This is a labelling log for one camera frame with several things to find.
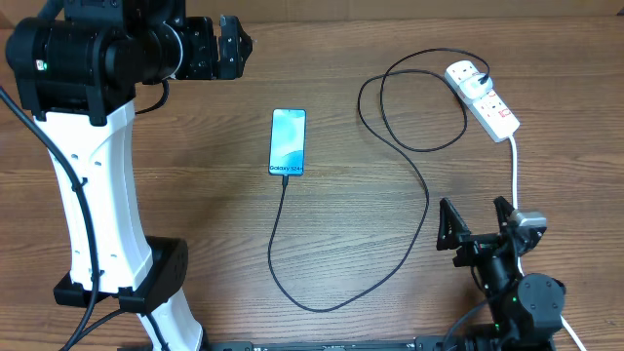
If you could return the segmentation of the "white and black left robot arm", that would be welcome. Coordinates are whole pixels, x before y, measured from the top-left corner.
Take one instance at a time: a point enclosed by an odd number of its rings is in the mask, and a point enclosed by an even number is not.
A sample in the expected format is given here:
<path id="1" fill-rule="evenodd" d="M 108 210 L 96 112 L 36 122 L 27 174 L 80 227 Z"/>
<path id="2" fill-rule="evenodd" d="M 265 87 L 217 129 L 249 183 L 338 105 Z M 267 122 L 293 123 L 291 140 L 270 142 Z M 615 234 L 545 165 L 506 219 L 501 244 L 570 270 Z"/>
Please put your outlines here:
<path id="1" fill-rule="evenodd" d="M 6 59 L 18 99 L 8 107 L 48 149 L 70 237 L 71 266 L 54 289 L 84 316 L 70 342 L 96 327 L 114 297 L 139 317 L 152 350 L 206 350 L 183 281 L 188 247 L 143 232 L 133 171 L 137 85 L 234 80 L 252 38 L 238 18 L 188 17 L 181 1 L 62 0 L 21 20 Z"/>

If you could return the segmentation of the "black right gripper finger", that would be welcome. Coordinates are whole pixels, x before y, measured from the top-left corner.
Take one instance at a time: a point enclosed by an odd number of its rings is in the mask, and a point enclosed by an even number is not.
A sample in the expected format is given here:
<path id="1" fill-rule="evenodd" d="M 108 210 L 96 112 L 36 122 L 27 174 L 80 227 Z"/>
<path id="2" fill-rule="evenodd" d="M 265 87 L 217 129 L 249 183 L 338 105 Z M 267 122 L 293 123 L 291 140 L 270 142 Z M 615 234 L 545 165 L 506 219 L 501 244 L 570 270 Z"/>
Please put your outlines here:
<path id="1" fill-rule="evenodd" d="M 500 229 L 503 229 L 508 225 L 509 218 L 515 208 L 502 196 L 495 198 L 493 204 L 496 210 L 498 226 Z"/>
<path id="2" fill-rule="evenodd" d="M 449 198 L 440 201 L 438 244 L 462 244 L 471 231 Z"/>

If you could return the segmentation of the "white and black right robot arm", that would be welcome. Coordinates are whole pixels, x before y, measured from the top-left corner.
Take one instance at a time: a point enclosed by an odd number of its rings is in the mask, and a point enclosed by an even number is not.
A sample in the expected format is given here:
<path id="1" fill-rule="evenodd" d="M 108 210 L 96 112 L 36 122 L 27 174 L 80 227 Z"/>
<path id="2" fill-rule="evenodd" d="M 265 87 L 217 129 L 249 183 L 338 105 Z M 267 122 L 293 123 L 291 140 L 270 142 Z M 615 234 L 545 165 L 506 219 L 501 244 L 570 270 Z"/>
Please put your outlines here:
<path id="1" fill-rule="evenodd" d="M 547 230 L 539 211 L 521 211 L 503 197 L 493 200 L 499 231 L 473 234 L 451 200 L 440 201 L 436 249 L 454 250 L 456 267 L 471 269 L 485 300 L 437 342 L 440 350 L 553 350 L 563 326 L 566 286 L 540 273 L 524 274 L 519 260 Z"/>

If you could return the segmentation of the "Samsung Galaxy smartphone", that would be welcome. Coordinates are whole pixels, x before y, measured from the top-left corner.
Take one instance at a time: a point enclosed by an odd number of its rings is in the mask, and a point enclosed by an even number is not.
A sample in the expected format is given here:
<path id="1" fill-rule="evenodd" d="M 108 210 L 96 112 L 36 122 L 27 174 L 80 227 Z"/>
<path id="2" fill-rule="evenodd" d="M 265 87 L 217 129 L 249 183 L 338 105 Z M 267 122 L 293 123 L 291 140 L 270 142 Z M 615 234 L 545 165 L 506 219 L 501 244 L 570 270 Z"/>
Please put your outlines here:
<path id="1" fill-rule="evenodd" d="M 274 109 L 272 114 L 268 173 L 302 176 L 306 138 L 304 109 Z"/>

